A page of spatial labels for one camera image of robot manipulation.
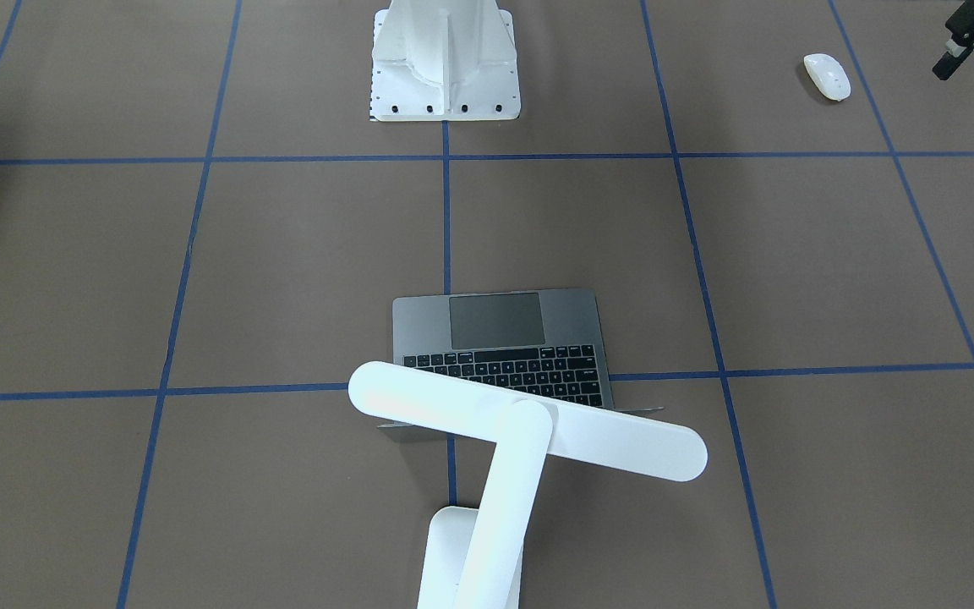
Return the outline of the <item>white computer mouse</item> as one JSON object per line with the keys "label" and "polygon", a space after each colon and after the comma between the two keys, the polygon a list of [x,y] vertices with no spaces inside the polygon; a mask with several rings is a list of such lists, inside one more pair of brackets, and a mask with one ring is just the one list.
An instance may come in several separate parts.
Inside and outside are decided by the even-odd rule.
{"label": "white computer mouse", "polygon": [[802,65],[820,96],[842,102],[851,96],[851,82],[838,59],[826,53],[804,55]]}

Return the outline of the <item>grey laptop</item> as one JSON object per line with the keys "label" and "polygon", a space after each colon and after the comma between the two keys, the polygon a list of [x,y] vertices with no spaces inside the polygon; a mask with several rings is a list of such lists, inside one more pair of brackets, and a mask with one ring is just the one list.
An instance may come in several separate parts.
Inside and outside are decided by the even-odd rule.
{"label": "grey laptop", "polygon": [[502,406],[544,403],[567,433],[630,441],[674,432],[616,408],[588,288],[398,298],[391,315],[393,361],[364,364],[349,379],[363,413],[490,439]]}

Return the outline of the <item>white desk lamp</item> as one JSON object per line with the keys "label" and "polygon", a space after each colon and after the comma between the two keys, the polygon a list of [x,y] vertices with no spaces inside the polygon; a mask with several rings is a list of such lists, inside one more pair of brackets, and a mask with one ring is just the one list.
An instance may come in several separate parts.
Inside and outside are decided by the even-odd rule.
{"label": "white desk lamp", "polygon": [[494,443],[477,508],[430,518],[417,605],[515,608],[524,540],[549,456],[688,482],[708,450],[691,428],[371,361],[349,378],[358,411]]}

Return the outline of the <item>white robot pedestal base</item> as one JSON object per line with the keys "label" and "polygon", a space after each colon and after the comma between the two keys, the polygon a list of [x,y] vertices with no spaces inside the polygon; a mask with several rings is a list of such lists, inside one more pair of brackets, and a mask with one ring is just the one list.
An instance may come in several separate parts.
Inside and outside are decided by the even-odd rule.
{"label": "white robot pedestal base", "polygon": [[372,35],[370,119],[521,116],[513,16],[495,1],[391,1]]}

